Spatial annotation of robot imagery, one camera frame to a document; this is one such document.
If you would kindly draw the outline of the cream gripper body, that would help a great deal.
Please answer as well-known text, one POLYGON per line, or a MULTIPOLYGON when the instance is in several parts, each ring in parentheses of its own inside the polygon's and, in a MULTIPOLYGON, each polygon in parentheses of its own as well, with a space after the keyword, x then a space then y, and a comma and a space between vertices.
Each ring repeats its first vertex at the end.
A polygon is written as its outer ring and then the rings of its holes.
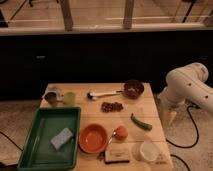
POLYGON ((163 105, 161 112, 161 121, 164 127, 168 127, 171 125, 173 120, 175 119, 177 112, 172 108, 163 105))

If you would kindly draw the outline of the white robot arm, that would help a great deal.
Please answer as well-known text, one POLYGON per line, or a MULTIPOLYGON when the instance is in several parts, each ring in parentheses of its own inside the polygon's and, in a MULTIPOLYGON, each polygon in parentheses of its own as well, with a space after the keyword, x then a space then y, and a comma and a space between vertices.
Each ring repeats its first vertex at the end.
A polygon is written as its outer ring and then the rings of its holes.
POLYGON ((191 63, 168 72, 167 86, 158 96, 163 126, 171 124, 176 116, 174 109, 183 105, 185 100, 190 100, 207 113, 213 114, 213 88, 205 84, 208 76, 208 69, 202 63, 191 63))

